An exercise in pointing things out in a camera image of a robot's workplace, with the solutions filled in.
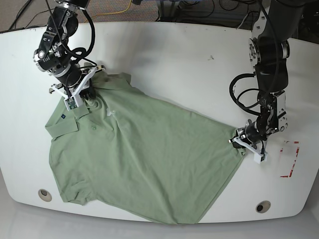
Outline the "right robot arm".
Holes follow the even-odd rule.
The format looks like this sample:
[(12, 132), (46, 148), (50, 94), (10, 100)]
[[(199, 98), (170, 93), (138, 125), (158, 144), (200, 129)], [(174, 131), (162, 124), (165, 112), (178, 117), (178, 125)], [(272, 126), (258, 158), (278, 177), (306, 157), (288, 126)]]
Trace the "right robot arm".
[[(70, 97), (71, 91), (76, 90), (88, 76), (89, 69), (97, 65), (87, 58), (93, 50), (96, 38), (94, 23), (87, 12), (89, 1), (58, 0), (53, 10), (48, 1), (45, 3), (49, 19), (33, 59), (42, 72), (52, 74), (59, 81)], [(75, 34), (79, 25), (77, 10), (82, 11), (91, 28), (88, 49), (77, 47), (71, 50), (68, 47), (69, 38)]]

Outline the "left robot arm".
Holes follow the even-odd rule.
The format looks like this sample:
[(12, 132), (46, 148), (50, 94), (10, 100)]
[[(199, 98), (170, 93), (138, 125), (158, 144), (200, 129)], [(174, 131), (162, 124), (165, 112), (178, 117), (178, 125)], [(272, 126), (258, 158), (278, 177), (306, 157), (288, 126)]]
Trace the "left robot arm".
[[(273, 0), (269, 7), (263, 7), (254, 23), (249, 39), (249, 58), (252, 73), (236, 76), (229, 86), (233, 102), (243, 111), (255, 115), (244, 127), (236, 129), (230, 139), (234, 148), (246, 148), (253, 152), (254, 160), (261, 163), (267, 160), (266, 145), (270, 135), (283, 132), (287, 124), (286, 93), (289, 77), (287, 59), (290, 56), (288, 39), (293, 36), (303, 15), (307, 0)], [(256, 103), (245, 106), (234, 95), (235, 84), (244, 78), (256, 78), (258, 87)]]

